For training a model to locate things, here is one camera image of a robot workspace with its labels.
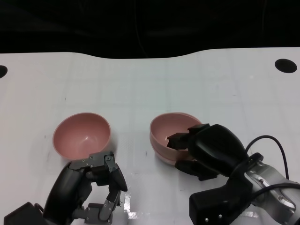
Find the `black circular hole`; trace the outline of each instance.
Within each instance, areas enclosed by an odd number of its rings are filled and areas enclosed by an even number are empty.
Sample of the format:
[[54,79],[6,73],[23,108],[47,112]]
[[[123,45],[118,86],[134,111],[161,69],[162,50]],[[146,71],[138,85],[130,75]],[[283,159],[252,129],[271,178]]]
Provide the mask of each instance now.
[[297,70],[297,65],[290,60],[287,59],[279,59],[275,62],[275,67],[283,72],[283,73],[287,73],[287,74],[291,74],[293,72],[295,72]]
[[8,73],[8,69],[5,66],[0,66],[0,79]]

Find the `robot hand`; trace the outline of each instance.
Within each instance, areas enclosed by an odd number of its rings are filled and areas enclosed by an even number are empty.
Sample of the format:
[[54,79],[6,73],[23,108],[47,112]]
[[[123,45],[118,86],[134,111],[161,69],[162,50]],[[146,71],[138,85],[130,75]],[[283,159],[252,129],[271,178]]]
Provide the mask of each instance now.
[[[109,185],[104,204],[83,203],[92,192],[91,183]],[[82,218],[87,224],[111,224],[113,211],[120,205],[120,194],[127,185],[112,152],[91,154],[88,158],[68,163],[59,174],[45,205],[37,210],[27,203],[4,218],[5,225],[70,225]]]
[[[300,224],[300,185],[262,163],[261,154],[248,156],[240,140],[221,125],[201,124],[188,130],[168,137],[168,147],[188,149],[195,161],[179,161],[175,167],[201,181],[218,174],[229,177],[220,188],[191,195],[194,225],[229,225],[251,203],[282,225]],[[282,188],[273,189],[278,184]]]

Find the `white table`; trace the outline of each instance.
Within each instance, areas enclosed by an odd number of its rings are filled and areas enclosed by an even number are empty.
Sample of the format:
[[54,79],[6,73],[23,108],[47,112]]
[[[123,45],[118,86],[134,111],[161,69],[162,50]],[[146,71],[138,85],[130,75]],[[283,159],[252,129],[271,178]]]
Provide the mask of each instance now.
[[[28,201],[45,205],[66,163],[53,149],[54,129],[79,112],[104,116],[116,137],[116,160],[128,192],[122,193],[114,225],[191,225],[189,196],[226,182],[222,176],[199,182],[155,157],[149,125],[165,112],[224,125],[244,145],[259,135],[274,135],[285,149],[290,179],[300,181],[300,70],[278,71],[274,63],[280,58],[299,66],[300,48],[209,50],[149,60],[1,54],[0,65],[8,68],[0,79],[1,223]],[[284,174],[281,153],[271,140],[260,140],[252,151]],[[107,187],[94,186],[85,206],[103,203],[107,194]],[[250,206],[233,224],[275,222]]]

